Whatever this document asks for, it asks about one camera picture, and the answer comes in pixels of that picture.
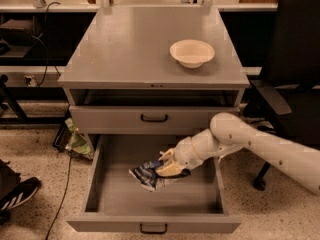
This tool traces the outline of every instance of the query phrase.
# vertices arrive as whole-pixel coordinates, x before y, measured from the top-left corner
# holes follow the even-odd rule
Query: drawer handle
[[[142,234],[156,234],[156,235],[163,235],[165,233],[167,233],[168,231],[168,225],[167,224],[164,224],[164,230],[163,231],[145,231],[143,229],[143,224],[141,223],[140,224],[140,232]]]
[[[145,117],[143,114],[141,114],[140,119],[142,122],[145,122],[145,123],[164,123],[168,121],[168,115],[166,114],[164,118],[148,118],[148,117]]]

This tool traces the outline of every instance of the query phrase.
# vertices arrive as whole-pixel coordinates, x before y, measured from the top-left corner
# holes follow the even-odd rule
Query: closed drawer
[[[233,232],[240,219],[227,213],[217,160],[156,192],[128,176],[128,169],[156,159],[178,141],[170,135],[100,136],[83,209],[67,222],[84,232]]]
[[[219,112],[238,108],[71,106],[81,132],[88,134],[193,134]]]

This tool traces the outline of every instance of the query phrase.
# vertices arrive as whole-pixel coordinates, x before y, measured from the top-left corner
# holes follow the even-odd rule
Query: white bowl
[[[187,68],[198,68],[214,57],[211,45],[199,40],[182,40],[170,47],[170,54]]]

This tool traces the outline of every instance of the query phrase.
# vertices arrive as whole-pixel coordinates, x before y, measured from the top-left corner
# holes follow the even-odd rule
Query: black chair
[[[279,0],[269,53],[243,115],[264,117],[276,135],[320,147],[319,83],[320,0]],[[259,190],[269,167],[255,180]]]

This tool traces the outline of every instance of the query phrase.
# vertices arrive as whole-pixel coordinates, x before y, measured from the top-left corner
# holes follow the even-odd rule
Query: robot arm
[[[229,113],[215,115],[210,129],[180,141],[161,158],[155,169],[160,178],[192,170],[211,157],[221,157],[242,148],[269,162],[313,193],[320,195],[320,151],[261,132]]]

